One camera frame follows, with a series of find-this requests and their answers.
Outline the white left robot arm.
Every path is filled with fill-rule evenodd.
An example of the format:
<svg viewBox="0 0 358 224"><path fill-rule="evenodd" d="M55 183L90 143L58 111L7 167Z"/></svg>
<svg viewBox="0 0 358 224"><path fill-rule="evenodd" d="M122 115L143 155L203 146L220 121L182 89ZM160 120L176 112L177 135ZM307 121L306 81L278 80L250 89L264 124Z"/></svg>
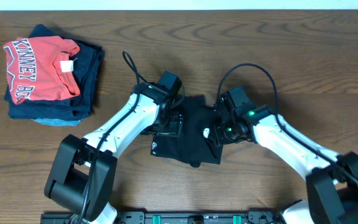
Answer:
<svg viewBox="0 0 358 224"><path fill-rule="evenodd" d="M165 134L181 125L171 110L179 104L182 84L136 85L127 103L97 130L60 143L44 194L71 213L54 223L113 223L116 209L109 203L117 160L140 134Z"/></svg>

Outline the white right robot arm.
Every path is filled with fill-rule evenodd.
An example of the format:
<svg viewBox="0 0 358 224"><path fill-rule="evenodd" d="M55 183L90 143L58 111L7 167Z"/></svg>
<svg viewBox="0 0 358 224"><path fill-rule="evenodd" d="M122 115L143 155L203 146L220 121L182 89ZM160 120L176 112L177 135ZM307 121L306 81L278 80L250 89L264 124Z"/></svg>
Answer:
<svg viewBox="0 0 358 224"><path fill-rule="evenodd" d="M308 199L284 208L280 223L358 223L358 154L317 144L265 106L230 112L204 128L203 137L215 146L254 142L303 178Z"/></svg>

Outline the black t-shirt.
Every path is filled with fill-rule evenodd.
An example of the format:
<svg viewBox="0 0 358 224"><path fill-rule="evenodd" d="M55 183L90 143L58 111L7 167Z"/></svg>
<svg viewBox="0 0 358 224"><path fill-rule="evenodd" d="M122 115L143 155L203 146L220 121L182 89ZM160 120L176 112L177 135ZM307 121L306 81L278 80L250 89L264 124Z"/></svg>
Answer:
<svg viewBox="0 0 358 224"><path fill-rule="evenodd" d="M218 112L206 105L205 96L186 96L173 111L183 116L181 136L155 136L150 154L175 159L194 168L203 162L220 164L223 147L215 146L203 135L219 118Z"/></svg>

